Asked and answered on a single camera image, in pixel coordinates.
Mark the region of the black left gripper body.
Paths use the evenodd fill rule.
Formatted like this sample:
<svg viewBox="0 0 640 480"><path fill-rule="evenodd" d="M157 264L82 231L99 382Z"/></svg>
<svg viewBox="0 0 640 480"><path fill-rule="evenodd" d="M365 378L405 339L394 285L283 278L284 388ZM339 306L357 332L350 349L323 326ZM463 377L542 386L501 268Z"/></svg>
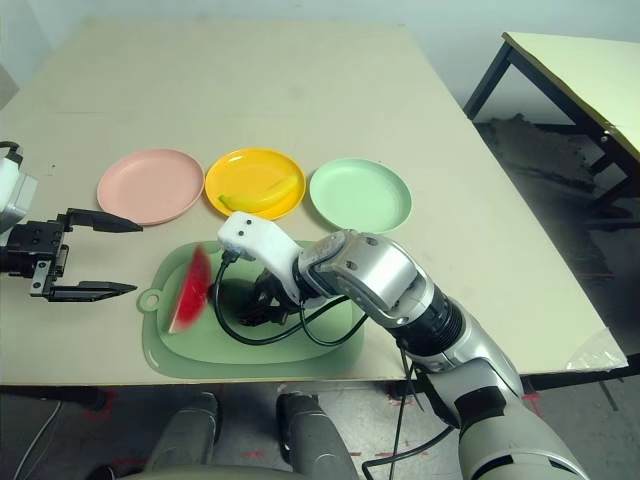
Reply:
<svg viewBox="0 0 640 480"><path fill-rule="evenodd" d="M29 294L44 299L68 299L67 287L56 286L64 274L69 247L68 228L59 221L28 221L1 236L1 273L26 278Z"/></svg>

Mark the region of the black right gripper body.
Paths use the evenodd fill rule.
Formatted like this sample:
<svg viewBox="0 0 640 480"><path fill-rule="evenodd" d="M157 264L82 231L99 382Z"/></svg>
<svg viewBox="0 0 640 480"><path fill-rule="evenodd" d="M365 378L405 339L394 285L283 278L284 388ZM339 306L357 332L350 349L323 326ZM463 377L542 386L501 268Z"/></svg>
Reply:
<svg viewBox="0 0 640 480"><path fill-rule="evenodd" d="M289 298L282 283L272 273L261 273L254 284L253 303L281 305L284 308L284 322L298 311L299 305Z"/></svg>

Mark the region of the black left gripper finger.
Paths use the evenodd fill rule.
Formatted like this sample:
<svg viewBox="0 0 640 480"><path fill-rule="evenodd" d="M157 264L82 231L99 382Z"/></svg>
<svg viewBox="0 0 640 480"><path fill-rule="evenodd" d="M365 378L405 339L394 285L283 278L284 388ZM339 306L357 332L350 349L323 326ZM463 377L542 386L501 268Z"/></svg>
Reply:
<svg viewBox="0 0 640 480"><path fill-rule="evenodd" d="M103 211L69 208L59 214L56 221L61 223L65 232L71 232L74 226L90 227L94 231L107 233L141 232L143 227L131 220Z"/></svg>
<svg viewBox="0 0 640 480"><path fill-rule="evenodd" d="M135 285L108 282L82 281L77 285L53 285L44 297L49 302L96 302L117 297L137 289Z"/></svg>

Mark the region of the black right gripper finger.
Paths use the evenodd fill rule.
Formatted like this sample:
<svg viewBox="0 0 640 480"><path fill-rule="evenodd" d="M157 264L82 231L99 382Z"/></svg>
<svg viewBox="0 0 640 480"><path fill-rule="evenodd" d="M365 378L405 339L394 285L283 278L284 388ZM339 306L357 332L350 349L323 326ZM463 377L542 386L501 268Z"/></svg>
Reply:
<svg viewBox="0 0 640 480"><path fill-rule="evenodd" d="M284 308L281 305L251 303L242 306L236 313L238 322L244 326L260 326L267 323L281 325Z"/></svg>

